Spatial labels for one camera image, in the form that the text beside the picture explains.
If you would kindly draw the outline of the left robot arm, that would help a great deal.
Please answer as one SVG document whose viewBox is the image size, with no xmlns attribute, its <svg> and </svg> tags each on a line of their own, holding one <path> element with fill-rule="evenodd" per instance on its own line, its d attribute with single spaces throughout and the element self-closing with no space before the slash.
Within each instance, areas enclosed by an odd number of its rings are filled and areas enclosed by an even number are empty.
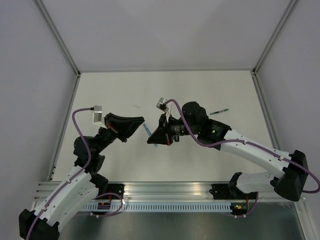
<svg viewBox="0 0 320 240">
<path fill-rule="evenodd" d="M 104 199 L 109 181 L 98 172 L 105 157 L 101 152 L 115 140 L 127 142 L 144 123 L 142 116 L 103 116 L 100 106 L 89 108 L 92 122 L 99 126 L 95 136 L 74 141 L 74 165 L 58 187 L 33 210 L 24 209 L 18 218 L 19 235 L 24 240 L 57 240 L 67 223 L 91 200 Z"/>
</svg>

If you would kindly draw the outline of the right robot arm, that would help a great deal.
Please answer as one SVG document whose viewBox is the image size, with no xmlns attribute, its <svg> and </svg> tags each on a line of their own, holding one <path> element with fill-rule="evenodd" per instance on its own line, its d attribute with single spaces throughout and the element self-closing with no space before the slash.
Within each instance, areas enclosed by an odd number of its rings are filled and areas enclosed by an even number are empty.
<svg viewBox="0 0 320 240">
<path fill-rule="evenodd" d="M 167 100 L 160 98 L 156 105 L 163 114 L 157 129 L 148 138 L 148 144 L 170 146 L 182 136 L 195 137 L 202 147 L 232 153 L 263 168 L 261 173 L 236 172 L 227 185 L 232 198 L 240 199 L 256 192 L 275 192 L 289 201 L 300 199 L 308 177 L 303 152 L 289 153 L 262 146 L 230 126 L 210 119 L 206 110 L 195 101 L 178 108 L 179 119 L 171 115 L 167 104 Z"/>
</svg>

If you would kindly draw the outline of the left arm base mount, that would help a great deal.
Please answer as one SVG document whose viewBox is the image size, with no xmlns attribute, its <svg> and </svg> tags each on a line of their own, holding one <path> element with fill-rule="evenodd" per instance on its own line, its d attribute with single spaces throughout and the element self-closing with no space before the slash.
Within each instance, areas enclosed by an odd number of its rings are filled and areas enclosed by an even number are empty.
<svg viewBox="0 0 320 240">
<path fill-rule="evenodd" d="M 105 195 L 106 193 L 113 193 L 119 195 L 121 198 L 124 195 L 125 192 L 125 185 L 122 183 L 109 183 L 109 180 L 100 175 L 96 174 L 93 176 L 90 180 L 91 183 L 95 185 L 95 187 L 98 189 L 98 196 L 96 199 L 103 199 L 103 200 L 118 200 L 119 198 L 115 195 Z"/>
</svg>

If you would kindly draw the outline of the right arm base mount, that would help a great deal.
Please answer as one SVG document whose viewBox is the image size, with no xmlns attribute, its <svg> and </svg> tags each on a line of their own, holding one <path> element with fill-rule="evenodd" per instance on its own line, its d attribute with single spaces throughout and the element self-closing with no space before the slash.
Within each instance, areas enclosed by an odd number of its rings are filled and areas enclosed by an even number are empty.
<svg viewBox="0 0 320 240">
<path fill-rule="evenodd" d="M 229 183 L 214 183 L 211 185 L 209 193 L 214 200 L 255 200 L 257 192 L 244 193 L 236 187 L 236 182 L 242 175 L 241 172 L 236 172 Z"/>
</svg>

